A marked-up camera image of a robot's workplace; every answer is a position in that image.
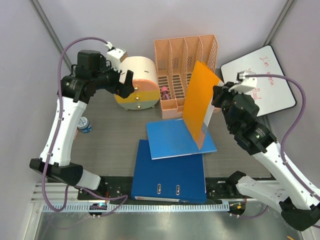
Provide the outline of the white arched drawer cabinet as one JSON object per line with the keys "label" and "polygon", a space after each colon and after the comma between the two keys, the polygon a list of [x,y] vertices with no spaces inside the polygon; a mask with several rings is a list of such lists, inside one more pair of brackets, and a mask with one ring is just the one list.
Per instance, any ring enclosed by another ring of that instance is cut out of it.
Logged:
{"label": "white arched drawer cabinet", "polygon": [[133,72],[133,86],[135,91],[158,90],[158,75],[155,63],[144,56],[127,57],[121,64],[121,70]]}

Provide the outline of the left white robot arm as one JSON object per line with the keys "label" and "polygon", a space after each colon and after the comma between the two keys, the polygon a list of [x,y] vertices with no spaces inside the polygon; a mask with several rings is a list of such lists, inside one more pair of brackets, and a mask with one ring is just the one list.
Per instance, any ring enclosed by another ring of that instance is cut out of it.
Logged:
{"label": "left white robot arm", "polygon": [[125,99],[135,91],[131,70],[102,71],[91,79],[65,76],[60,81],[57,108],[47,143],[38,158],[32,158],[29,167],[42,178],[73,187],[89,189],[93,198],[100,200],[107,192],[101,176],[71,162],[71,150],[79,120],[90,98],[98,90],[106,90]]}

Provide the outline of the orange desk file organizer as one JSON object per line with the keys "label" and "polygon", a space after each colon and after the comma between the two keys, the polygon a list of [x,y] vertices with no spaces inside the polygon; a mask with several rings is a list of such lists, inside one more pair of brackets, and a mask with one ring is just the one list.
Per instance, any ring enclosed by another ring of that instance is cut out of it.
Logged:
{"label": "orange desk file organizer", "polygon": [[204,63],[214,72],[218,41],[214,34],[207,34],[157,39],[153,46],[158,86],[166,87],[169,95],[160,93],[162,118],[181,118],[195,64]]}

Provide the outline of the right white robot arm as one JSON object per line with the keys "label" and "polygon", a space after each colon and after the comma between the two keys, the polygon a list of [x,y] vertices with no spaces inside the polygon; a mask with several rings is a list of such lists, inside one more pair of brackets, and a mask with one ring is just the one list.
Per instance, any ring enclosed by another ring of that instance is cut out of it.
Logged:
{"label": "right white robot arm", "polygon": [[233,86],[232,82],[214,86],[211,104],[221,109],[227,130],[236,143],[268,169],[281,189],[236,171],[226,180],[226,193],[233,198],[243,195],[264,203],[298,231],[314,226],[320,219],[319,188],[303,176],[273,133],[257,121],[259,108],[253,98],[235,92]]}

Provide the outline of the light blue thin folder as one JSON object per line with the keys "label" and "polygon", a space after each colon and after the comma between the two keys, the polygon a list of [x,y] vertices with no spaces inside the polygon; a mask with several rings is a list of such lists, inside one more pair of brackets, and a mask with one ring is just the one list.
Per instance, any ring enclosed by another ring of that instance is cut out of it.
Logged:
{"label": "light blue thin folder", "polygon": [[153,160],[207,154],[217,151],[209,133],[205,134],[203,145],[198,148],[181,118],[148,122],[146,132],[150,155]]}

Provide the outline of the blue ring binder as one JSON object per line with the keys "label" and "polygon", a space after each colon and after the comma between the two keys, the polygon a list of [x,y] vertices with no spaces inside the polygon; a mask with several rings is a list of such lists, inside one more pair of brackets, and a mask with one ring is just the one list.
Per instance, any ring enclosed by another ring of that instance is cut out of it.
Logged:
{"label": "blue ring binder", "polygon": [[[202,154],[153,160],[148,140],[138,144],[133,181],[137,184],[195,184],[205,180]],[[174,203],[187,203],[175,199]],[[189,204],[204,204],[206,201]]]}

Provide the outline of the yellow cabinet drawer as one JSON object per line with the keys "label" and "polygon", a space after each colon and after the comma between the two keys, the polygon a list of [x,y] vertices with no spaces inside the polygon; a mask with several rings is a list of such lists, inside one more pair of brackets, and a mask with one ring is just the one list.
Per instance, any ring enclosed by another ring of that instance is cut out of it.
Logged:
{"label": "yellow cabinet drawer", "polygon": [[127,98],[122,98],[118,95],[115,95],[114,97],[118,104],[149,102],[158,101],[160,98],[160,92],[158,90],[135,91],[131,93]]}

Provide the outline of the orange folder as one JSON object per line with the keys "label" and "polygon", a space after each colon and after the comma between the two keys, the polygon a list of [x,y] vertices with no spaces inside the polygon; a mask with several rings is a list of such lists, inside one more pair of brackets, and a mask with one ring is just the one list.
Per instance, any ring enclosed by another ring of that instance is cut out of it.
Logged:
{"label": "orange folder", "polygon": [[203,62],[197,61],[188,84],[182,119],[201,150],[215,107],[213,87],[221,87],[221,79]]}

